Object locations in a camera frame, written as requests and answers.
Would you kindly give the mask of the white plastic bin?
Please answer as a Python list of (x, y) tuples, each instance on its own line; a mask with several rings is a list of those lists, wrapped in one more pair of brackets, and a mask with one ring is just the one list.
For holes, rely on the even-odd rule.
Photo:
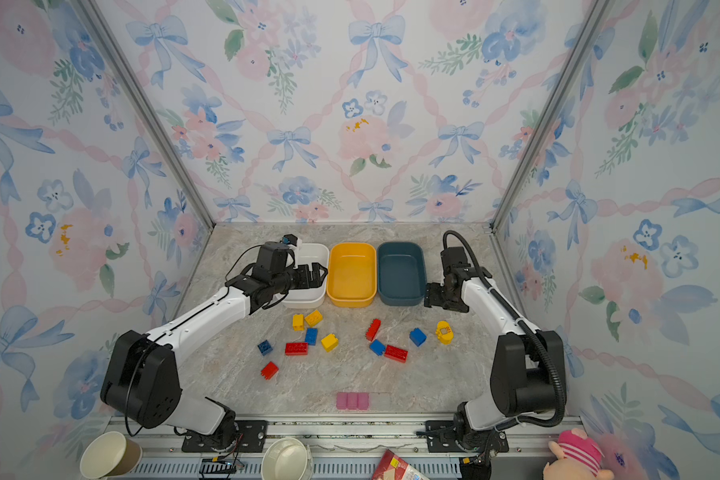
[(316, 309), (322, 305), (326, 293), (329, 249), (318, 243), (300, 243), (295, 248), (297, 284), (284, 297), (288, 309)]

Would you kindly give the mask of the yellow plastic bin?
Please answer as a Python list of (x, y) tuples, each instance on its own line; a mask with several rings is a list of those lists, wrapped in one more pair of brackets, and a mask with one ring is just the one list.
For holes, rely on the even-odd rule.
[(341, 308), (365, 308), (377, 293), (376, 249), (368, 243), (343, 242), (331, 249), (327, 295)]

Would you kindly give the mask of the dark teal plastic bin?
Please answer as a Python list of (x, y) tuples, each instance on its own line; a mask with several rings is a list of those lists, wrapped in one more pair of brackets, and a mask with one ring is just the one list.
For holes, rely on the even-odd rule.
[(397, 307), (420, 304), (427, 283), (422, 248), (413, 242), (385, 242), (377, 249), (377, 257), (381, 301)]

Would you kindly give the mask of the yellow curved lego piece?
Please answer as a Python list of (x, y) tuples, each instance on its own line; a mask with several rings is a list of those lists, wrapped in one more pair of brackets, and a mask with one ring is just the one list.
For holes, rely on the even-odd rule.
[(450, 345), (454, 339), (454, 332), (447, 321), (439, 321), (436, 327), (436, 336), (443, 345)]

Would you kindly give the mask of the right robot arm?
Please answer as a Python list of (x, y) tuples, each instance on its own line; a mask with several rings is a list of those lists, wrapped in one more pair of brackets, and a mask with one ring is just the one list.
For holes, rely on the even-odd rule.
[(496, 340), (488, 388), (459, 405), (454, 414), (457, 434), (503, 431), (520, 424), (559, 425), (567, 402), (561, 337), (525, 318), (470, 249), (445, 247), (440, 259), (443, 281), (427, 285), (424, 305), (472, 313)]

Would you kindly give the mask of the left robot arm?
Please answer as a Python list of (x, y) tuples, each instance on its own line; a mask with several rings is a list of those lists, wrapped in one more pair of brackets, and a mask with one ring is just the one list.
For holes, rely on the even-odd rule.
[(220, 290), (186, 314), (146, 333), (130, 330), (114, 345), (101, 401), (143, 429), (168, 425), (227, 446), (238, 435), (234, 411), (184, 393), (181, 364), (223, 330), (285, 300), (293, 291), (324, 285), (326, 263), (301, 255), (297, 237), (254, 246), (255, 262), (230, 273)]

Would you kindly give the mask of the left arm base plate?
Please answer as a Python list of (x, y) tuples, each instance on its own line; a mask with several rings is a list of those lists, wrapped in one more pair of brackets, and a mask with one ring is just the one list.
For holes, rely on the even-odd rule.
[(223, 423), (216, 432), (201, 435), (187, 431), (183, 453), (262, 453), (269, 423), (266, 420), (234, 420)]

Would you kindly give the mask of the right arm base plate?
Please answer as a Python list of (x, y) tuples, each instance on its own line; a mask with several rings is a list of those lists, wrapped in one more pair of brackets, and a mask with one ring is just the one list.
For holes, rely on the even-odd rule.
[(427, 420), (416, 436), (425, 439), (430, 453), (486, 453), (496, 456), (509, 451), (504, 432), (473, 431), (468, 427), (457, 426), (453, 420)]

